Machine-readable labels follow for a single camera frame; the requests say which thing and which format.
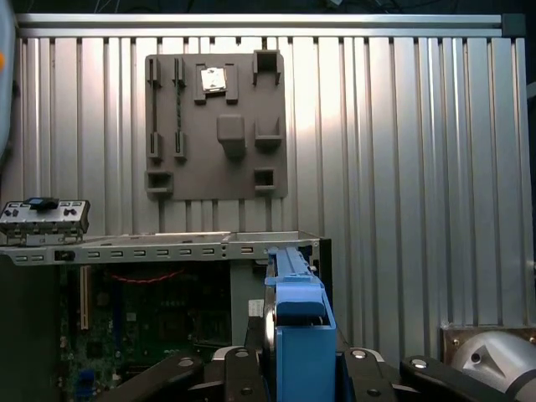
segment silver cylinder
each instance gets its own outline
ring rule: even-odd
[[[465,342],[451,366],[509,396],[536,400],[536,347],[506,332],[485,332]]]

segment corrugated metal panel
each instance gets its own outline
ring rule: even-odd
[[[403,37],[407,26],[389,28],[389,38],[374,29],[370,38],[324,30],[125,38],[108,27],[106,38],[20,39],[22,97],[2,200],[87,198],[93,235],[330,237],[338,324],[391,362],[437,356],[448,322],[533,322],[523,39]],[[285,59],[288,197],[150,201],[145,57],[263,46]]]

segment gray square block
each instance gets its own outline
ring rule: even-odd
[[[283,77],[274,50],[148,56],[147,193],[176,200],[285,197]]]

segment green circuit board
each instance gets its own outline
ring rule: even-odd
[[[65,400],[93,400],[175,353],[211,359],[229,346],[225,263],[95,265],[82,329],[79,267],[60,272],[59,386]]]

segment red cable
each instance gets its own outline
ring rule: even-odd
[[[125,278],[123,276],[114,275],[114,274],[111,274],[111,278],[115,279],[116,281],[119,281],[119,282],[134,283],[134,284],[138,284],[138,285],[146,285],[148,283],[160,282],[160,281],[165,281],[167,279],[171,279],[174,276],[176,276],[176,275],[178,275],[178,274],[180,274],[182,272],[183,271],[171,272],[169,274],[158,276],[156,278],[151,278],[151,279],[130,279],[130,278]]]

